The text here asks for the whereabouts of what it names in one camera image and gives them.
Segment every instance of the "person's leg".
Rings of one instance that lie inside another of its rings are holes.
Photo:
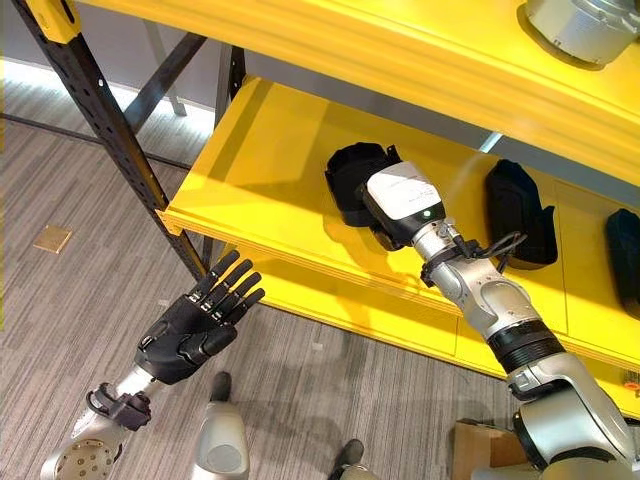
[[[378,477],[360,465],[364,445],[357,438],[342,447],[333,465],[329,480],[378,480]]]

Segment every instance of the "black shoe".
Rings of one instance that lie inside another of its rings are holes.
[[[210,402],[228,402],[231,396],[231,374],[218,372],[213,377]]]
[[[360,463],[363,454],[364,445],[362,442],[357,438],[349,440],[336,457],[329,480],[339,480],[344,473],[344,467]]]

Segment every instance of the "robotic arm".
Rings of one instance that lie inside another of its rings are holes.
[[[455,303],[491,347],[524,402],[514,426],[541,478],[633,479],[640,464],[618,408],[564,350],[527,292],[500,273],[504,259],[498,269],[489,260],[525,237],[515,233],[485,250],[465,241],[436,188],[409,162],[375,173],[361,193],[386,235],[420,254],[423,281]]]
[[[140,340],[133,369],[120,383],[103,383],[87,394],[87,410],[42,466],[41,480],[107,478],[127,438],[151,419],[156,392],[193,375],[236,338],[234,325],[264,296],[261,288],[247,295],[260,281],[258,273],[232,290],[253,266],[249,260],[221,279],[239,257],[235,250],[227,254],[167,309]]]

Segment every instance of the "cardboard box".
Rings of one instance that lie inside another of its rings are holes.
[[[476,468],[528,463],[518,437],[506,430],[456,422],[453,442],[452,480],[470,480]]]

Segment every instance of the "shelf board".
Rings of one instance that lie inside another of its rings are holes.
[[[484,178],[497,157],[261,79],[240,90],[161,216],[175,232],[204,233],[458,314],[421,282],[413,249],[387,252],[368,229],[340,219],[323,172],[335,150],[357,141],[395,142],[438,186],[465,236],[487,243]],[[543,202],[555,204],[553,178],[532,175]],[[565,333],[561,263],[508,275],[527,289],[550,327]]]
[[[238,247],[262,274],[263,303],[400,348],[498,378],[505,374],[482,338],[461,318],[355,286]],[[640,418],[640,398],[622,386],[623,370],[582,360],[625,415]]]
[[[523,0],[84,0],[464,120],[640,184],[640,44],[600,71],[541,48]]]
[[[386,252],[368,229],[342,223],[323,171],[335,150],[357,141],[395,143],[402,158],[415,162],[438,187],[448,214],[466,238],[487,244],[484,179],[497,157],[258,78],[242,87],[175,198],[159,214],[173,233],[195,231],[459,314],[436,288],[422,284],[420,259],[413,249]],[[604,197],[528,171],[542,204],[557,207],[558,261],[533,271],[507,269],[506,275],[527,290],[547,325],[569,348],[640,370],[638,323],[617,306],[606,266],[601,227],[617,207]],[[568,198],[567,189],[582,192],[584,198]],[[591,232],[590,237],[582,231]],[[585,248],[600,253],[576,257]],[[575,258],[580,259],[577,266]],[[593,289],[597,296],[592,296]],[[575,308],[576,301],[583,307]],[[594,302],[607,310],[606,334],[601,334],[598,319],[587,318],[588,304]]]

